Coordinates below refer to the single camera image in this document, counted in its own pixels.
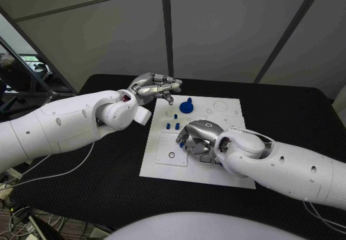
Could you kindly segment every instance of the white pegboard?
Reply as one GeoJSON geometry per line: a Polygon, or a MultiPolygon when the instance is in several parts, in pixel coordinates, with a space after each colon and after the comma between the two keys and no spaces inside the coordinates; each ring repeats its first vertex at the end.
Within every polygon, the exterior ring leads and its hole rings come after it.
{"type": "Polygon", "coordinates": [[[244,128],[240,101],[230,98],[182,95],[172,95],[172,98],[172,106],[164,99],[155,101],[139,176],[254,189],[254,181],[249,177],[237,178],[229,174],[214,161],[211,152],[198,158],[187,154],[175,143],[178,132],[194,120],[208,120],[224,130],[231,126],[244,128]],[[180,112],[178,106],[187,98],[191,98],[192,111],[185,114],[180,112]]]}

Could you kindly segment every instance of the blue object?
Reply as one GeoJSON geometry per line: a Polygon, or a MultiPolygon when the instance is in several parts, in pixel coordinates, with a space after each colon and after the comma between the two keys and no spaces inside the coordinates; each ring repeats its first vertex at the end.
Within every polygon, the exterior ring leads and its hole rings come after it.
{"type": "Polygon", "coordinates": [[[187,98],[187,101],[184,101],[180,104],[178,109],[180,109],[180,112],[184,114],[188,114],[192,111],[192,100],[190,97],[187,98]]]}

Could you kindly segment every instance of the screw hole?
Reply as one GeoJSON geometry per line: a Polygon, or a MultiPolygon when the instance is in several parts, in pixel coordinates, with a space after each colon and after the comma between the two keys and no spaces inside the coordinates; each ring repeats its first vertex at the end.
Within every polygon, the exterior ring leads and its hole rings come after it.
{"type": "Polygon", "coordinates": [[[315,172],[316,172],[315,166],[311,166],[309,172],[311,172],[311,174],[315,174],[315,172]]]}

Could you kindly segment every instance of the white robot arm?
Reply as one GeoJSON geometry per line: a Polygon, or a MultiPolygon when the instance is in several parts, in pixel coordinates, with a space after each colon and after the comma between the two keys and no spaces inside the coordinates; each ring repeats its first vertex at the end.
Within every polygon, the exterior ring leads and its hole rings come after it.
{"type": "Polygon", "coordinates": [[[263,143],[246,129],[223,129],[205,120],[184,126],[175,142],[188,135],[195,145],[182,146],[194,155],[213,154],[224,170],[250,177],[263,187],[296,200],[346,210],[346,164],[298,146],[263,143]]]}
{"type": "Polygon", "coordinates": [[[178,79],[145,73],[126,89],[57,100],[0,123],[0,173],[30,159],[79,149],[125,129],[132,120],[145,125],[151,113],[141,105],[154,98],[164,98],[171,105],[169,90],[178,92],[181,83],[178,79]]]}

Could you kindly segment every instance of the black table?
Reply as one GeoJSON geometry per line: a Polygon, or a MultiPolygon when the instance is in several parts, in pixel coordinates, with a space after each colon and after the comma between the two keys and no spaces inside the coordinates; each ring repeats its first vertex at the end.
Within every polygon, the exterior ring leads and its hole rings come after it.
{"type": "MultiPolygon", "coordinates": [[[[133,78],[93,75],[80,94],[125,89],[133,78]]],[[[319,90],[182,79],[180,94],[239,99],[247,129],[346,161],[346,129],[319,90]]],[[[145,108],[154,112],[154,106],[155,101],[145,108]]],[[[301,201],[257,184],[256,190],[249,190],[139,177],[149,125],[151,120],[145,126],[132,122],[125,130],[106,135],[73,173],[18,186],[12,199],[56,215],[113,227],[161,213],[197,211],[253,220],[306,239],[344,239],[306,213],[301,201]]],[[[21,180],[66,172],[89,149],[87,145],[51,156],[21,180]]],[[[322,217],[346,225],[344,211],[318,205],[316,209],[322,217]]]]}

